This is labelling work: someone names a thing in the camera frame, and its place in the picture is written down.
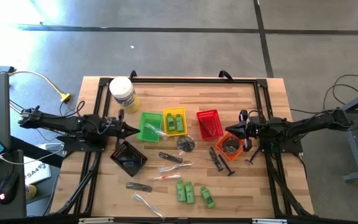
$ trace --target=green bottle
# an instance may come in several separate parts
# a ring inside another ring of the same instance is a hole
[[[180,116],[180,114],[177,114],[177,131],[178,132],[182,132],[184,131],[184,127],[183,127],[183,120]]]
[[[186,202],[185,184],[182,180],[177,183],[178,202]]]
[[[186,183],[186,202],[187,203],[194,203],[194,189],[191,186],[191,182]]]
[[[203,196],[207,208],[215,207],[215,202],[212,199],[209,190],[205,186],[201,187],[201,196]]]
[[[175,122],[173,121],[173,116],[171,113],[167,114],[167,124],[168,124],[168,131],[175,130]]]

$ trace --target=black computer mouse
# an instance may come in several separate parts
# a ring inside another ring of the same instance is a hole
[[[9,204],[15,199],[19,175],[15,172],[7,175],[0,183],[0,203]]]

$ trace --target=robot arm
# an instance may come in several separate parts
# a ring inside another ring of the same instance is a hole
[[[22,128],[44,128],[55,132],[63,132],[66,136],[57,137],[63,142],[78,141],[88,143],[99,143],[106,140],[108,136],[124,139],[139,132],[123,121],[124,111],[120,110],[118,119],[100,118],[97,114],[78,116],[55,116],[43,113],[36,108],[26,109],[21,112],[19,120]]]
[[[293,136],[320,129],[346,131],[353,124],[345,111],[335,109],[316,114],[311,118],[289,122],[286,118],[272,118],[261,124],[249,118],[246,110],[240,113],[240,123],[226,127],[225,130],[239,139],[259,138],[271,141],[286,141]]]

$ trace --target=wooden table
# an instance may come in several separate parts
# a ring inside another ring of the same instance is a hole
[[[99,78],[84,77],[79,101],[84,100],[86,104],[81,114],[93,113]],[[286,117],[291,121],[283,79],[269,78],[267,81],[274,116]],[[153,187],[151,194],[145,192],[139,192],[139,194],[148,203],[158,207],[167,217],[273,217],[272,198],[264,155],[260,153],[252,166],[244,162],[257,149],[258,142],[253,141],[254,147],[249,152],[244,152],[235,161],[228,162],[236,173],[227,177],[227,170],[218,172],[208,154],[209,147],[214,146],[217,139],[201,140],[200,127],[196,119],[197,111],[217,109],[223,128],[236,124],[241,109],[248,111],[256,109],[252,85],[135,83],[134,87],[140,100],[140,107],[133,114],[125,114],[127,124],[133,127],[139,127],[140,115],[143,111],[162,113],[163,108],[185,107],[188,134],[196,141],[196,149],[183,156],[184,160],[194,162],[194,166],[191,169],[181,170],[180,173],[185,182],[191,181],[195,186],[196,203],[187,205],[177,202],[177,180],[154,182],[147,180],[150,176],[159,176],[159,167],[173,165],[172,162],[159,158],[158,152],[163,151],[177,155],[176,138],[158,143],[142,142],[137,140],[136,136],[127,138],[133,146],[149,158],[145,166],[133,178],[109,158],[114,150],[115,143],[115,138],[110,138],[106,151],[101,158],[92,216],[155,217],[155,214],[144,204],[133,198],[136,191],[126,189],[126,182],[133,181],[149,184]],[[112,98],[109,116],[117,116],[118,109],[119,106]],[[57,211],[61,208],[77,188],[83,157],[83,152],[74,152],[64,160],[51,211]],[[289,189],[304,208],[313,213],[302,164],[291,154],[283,154],[283,164]],[[214,209],[206,208],[200,195],[202,186],[209,188],[216,203]],[[279,187],[277,189],[280,207],[284,210],[282,193]],[[87,192],[88,189],[84,194],[82,208],[85,207]]]

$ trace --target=gray floor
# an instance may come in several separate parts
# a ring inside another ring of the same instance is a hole
[[[358,30],[358,1],[260,0],[266,29]],[[74,95],[85,75],[209,76],[225,69],[234,77],[266,77],[259,34],[136,32],[36,32],[7,23],[100,27],[208,27],[257,29],[251,0],[0,0],[0,64],[47,75]],[[343,74],[358,74],[358,35],[267,35],[274,77],[285,80],[292,108],[322,110],[325,91]],[[358,78],[344,83],[358,88]],[[340,99],[357,93],[338,88]],[[58,113],[59,96],[41,78],[11,78],[11,98],[25,107]],[[331,97],[326,106],[339,106]],[[294,119],[307,114],[293,113]],[[44,143],[34,130],[12,134]],[[41,130],[45,137],[55,135]],[[357,171],[343,133],[318,131],[302,141],[314,210],[326,218],[358,220],[358,181],[341,176]]]

